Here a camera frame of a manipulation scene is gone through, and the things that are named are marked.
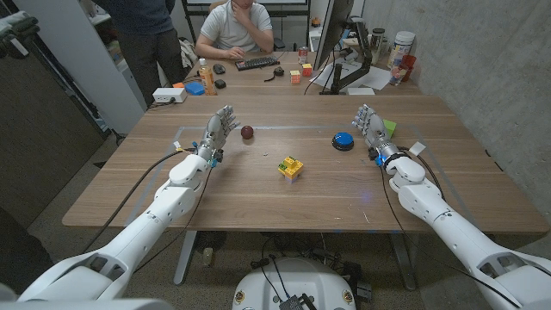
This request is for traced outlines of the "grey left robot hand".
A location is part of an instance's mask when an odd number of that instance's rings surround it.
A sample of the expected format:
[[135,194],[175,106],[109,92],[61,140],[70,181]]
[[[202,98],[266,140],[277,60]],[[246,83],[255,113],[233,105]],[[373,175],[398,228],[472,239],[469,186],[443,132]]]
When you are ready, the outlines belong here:
[[203,132],[196,154],[207,161],[211,161],[214,154],[225,145],[229,133],[240,124],[235,119],[236,116],[233,114],[233,106],[231,105],[226,105],[212,115]]

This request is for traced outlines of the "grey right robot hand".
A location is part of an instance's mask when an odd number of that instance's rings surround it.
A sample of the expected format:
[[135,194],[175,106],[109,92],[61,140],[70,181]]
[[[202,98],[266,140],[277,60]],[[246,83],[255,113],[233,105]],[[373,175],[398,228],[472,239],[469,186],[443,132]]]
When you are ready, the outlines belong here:
[[403,155],[391,141],[384,121],[367,104],[363,104],[358,109],[352,126],[361,132],[369,149],[369,158],[378,166],[386,168],[391,160]]

